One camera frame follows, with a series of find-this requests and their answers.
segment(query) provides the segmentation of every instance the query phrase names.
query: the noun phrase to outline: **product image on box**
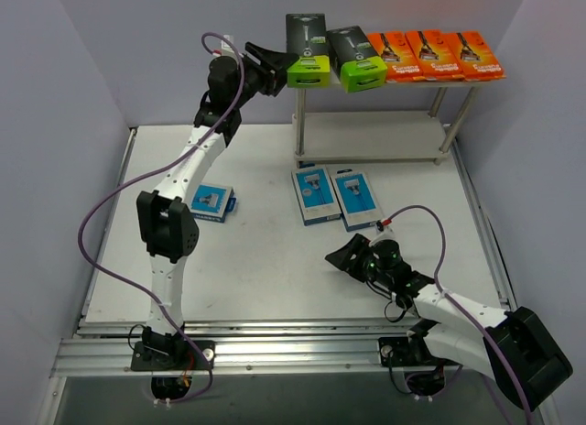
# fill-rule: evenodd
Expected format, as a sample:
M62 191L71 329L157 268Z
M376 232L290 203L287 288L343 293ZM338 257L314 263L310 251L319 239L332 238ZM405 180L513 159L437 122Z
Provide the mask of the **product image on box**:
M342 219L347 231L372 226L383 218L364 172L342 170L331 179L340 200Z
M418 60L401 31L368 35L373 48L386 65L387 82L419 82L425 80Z
M191 202L190 211L197 219L224 222L226 214L233 210L235 202L232 187L200 184Z
M340 219L340 205L325 167L293 170L291 177L305 225Z
M331 29L327 34L330 61L348 93L385 83L386 65L360 27Z
M451 52L441 31L438 29L408 31L406 38L427 80L463 80L464 74L460 63Z
M445 34L468 81L503 79L505 71L478 31Z
M326 19L323 14L287 15L287 52L299 60L287 71L291 88L330 85L330 59L326 45Z

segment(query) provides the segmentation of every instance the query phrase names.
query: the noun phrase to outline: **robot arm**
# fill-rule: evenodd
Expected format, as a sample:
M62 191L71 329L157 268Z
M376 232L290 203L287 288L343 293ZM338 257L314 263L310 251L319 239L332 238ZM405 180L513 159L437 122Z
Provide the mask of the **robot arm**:
M533 311L491 308L441 291L433 278L413 270L402 259L399 244L387 231L372 242L357 234L326 260L358 281L386 288L397 306L421 319L409 329L407 338L411 353L423 365L433 357L466 365L493 379L521 407L496 347L512 367L531 410L572 374L570 362ZM482 326L495 347L451 300Z
M148 354L143 354L141 359L179 363L185 357L187 345L160 308L163 306L183 328L183 271L200 236L185 202L191 200L213 161L232 141L242 121L240 108L257 93L277 96L287 82L287 69L298 60L297 54L269 51L251 43L245 45L245 50L249 55L243 56L244 86L232 111L209 134L210 128L233 103L241 78L236 60L221 56L210 63L210 89L201 99L181 155L192 151L194 146L198 146L197 150L167 173L153 191L142 191L136 200L141 239L150 254L151 288L162 302L151 304L141 344Z

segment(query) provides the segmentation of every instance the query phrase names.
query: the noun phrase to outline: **lower shelf board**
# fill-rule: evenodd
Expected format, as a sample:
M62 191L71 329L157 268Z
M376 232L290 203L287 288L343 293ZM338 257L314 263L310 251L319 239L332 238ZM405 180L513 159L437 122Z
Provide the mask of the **lower shelf board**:
M296 119L293 118L295 130ZM299 162L442 160L441 122L424 111L306 114Z

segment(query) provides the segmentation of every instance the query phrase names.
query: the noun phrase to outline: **shelf leg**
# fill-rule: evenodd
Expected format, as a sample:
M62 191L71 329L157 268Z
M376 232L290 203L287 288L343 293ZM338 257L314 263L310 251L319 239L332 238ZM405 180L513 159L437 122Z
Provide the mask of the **shelf leg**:
M443 143L441 143L441 147L439 148L439 151L441 153L448 153L448 151L450 150L451 143L453 143L454 139L458 135L458 132L460 131L460 127L461 127L462 123L464 122L464 119L466 118L466 115L468 114L468 111L470 110L470 106L472 106L472 101L476 97L476 94L478 93L479 89L480 89L479 87L473 86L468 91L468 94L466 95L464 102L461 104L460 111L458 111L458 115L456 115L456 119L451 124L450 128L448 129L448 132L446 133L446 138L443 140ZM435 159L433 162L436 165L439 165L441 161L442 161L442 158L438 158L438 159Z
M297 89L295 93L295 129L297 134L295 153L300 157L305 152L305 89Z
M439 88L438 92L436 93L436 98L433 99L433 104L431 105L431 109L429 109L429 116L431 118L435 118L438 116L438 110L440 109L441 102L443 102L443 97L446 96L446 92L448 88Z

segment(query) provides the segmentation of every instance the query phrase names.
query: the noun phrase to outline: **gray wall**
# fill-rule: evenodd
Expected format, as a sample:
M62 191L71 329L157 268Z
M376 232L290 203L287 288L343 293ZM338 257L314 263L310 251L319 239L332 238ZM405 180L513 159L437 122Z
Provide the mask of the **gray wall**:
M508 79L481 93L461 135L519 302L574 365L562 423L586 404L586 0L525 0L498 49Z
M192 121L206 90L210 58L200 35L217 31L270 49L285 48L285 13L324 12L329 27L479 29L498 45L522 0L61 0L129 125ZM309 94L314 111L428 106L423 90ZM450 94L455 102L459 94ZM293 91L256 97L245 123L286 123ZM450 117L453 103L446 104Z
M59 0L0 0L0 43L0 423L20 425L71 336L90 275L77 225L128 131Z

